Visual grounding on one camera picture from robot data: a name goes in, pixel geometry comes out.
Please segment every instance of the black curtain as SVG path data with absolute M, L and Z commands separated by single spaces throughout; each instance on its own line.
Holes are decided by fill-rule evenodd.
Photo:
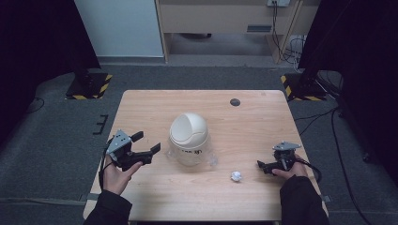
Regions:
M 398 186 L 397 9 L 394 0 L 322 0 L 299 67 L 342 74 L 345 119 Z
M 40 83 L 100 68 L 73 0 L 0 0 L 0 64 L 0 143 Z

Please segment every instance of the wooden table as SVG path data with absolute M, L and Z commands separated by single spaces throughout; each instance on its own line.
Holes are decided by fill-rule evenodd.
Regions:
M 230 100 L 237 98 L 239 106 Z M 167 157 L 169 129 L 180 114 L 199 113 L 207 120 L 219 163 L 185 167 Z M 281 91 L 264 90 L 130 90 L 124 93 L 110 138 L 118 129 L 145 137 L 132 146 L 147 151 L 161 143 L 152 164 L 140 168 L 122 196 L 132 203 L 135 221 L 258 221 L 280 220 L 279 190 L 283 179 L 264 174 L 256 160 L 274 162 L 272 147 L 301 143 Z M 297 153 L 308 160 L 304 147 Z M 243 179 L 231 180 L 239 171 Z M 313 172 L 308 174 L 319 191 Z M 98 177 L 91 193 L 100 193 Z M 94 208 L 87 201 L 84 218 Z

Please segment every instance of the white wall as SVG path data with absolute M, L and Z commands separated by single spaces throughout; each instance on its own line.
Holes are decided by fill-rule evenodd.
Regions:
M 75 0 L 97 56 L 163 57 L 154 0 Z

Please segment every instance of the person's left hand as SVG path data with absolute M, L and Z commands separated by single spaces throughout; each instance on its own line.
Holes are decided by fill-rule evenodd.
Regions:
M 112 163 L 109 155 L 106 155 L 105 165 Z M 143 162 L 137 162 L 132 165 L 128 170 L 122 172 L 113 163 L 105 168 L 103 173 L 103 189 L 120 195 L 126 188 L 127 183 L 131 180 L 134 173 L 140 169 Z

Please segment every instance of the person's right hand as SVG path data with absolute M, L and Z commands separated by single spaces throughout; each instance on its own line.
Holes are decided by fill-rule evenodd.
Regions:
M 289 179 L 290 177 L 292 177 L 293 175 L 308 177 L 308 174 L 307 174 L 307 171 L 305 170 L 304 164 L 302 164 L 300 162 L 295 162 L 295 164 L 293 164 L 293 167 L 288 172 L 278 170 L 278 169 L 273 169 L 272 173 L 274 173 L 277 176 L 283 177 L 286 180 Z

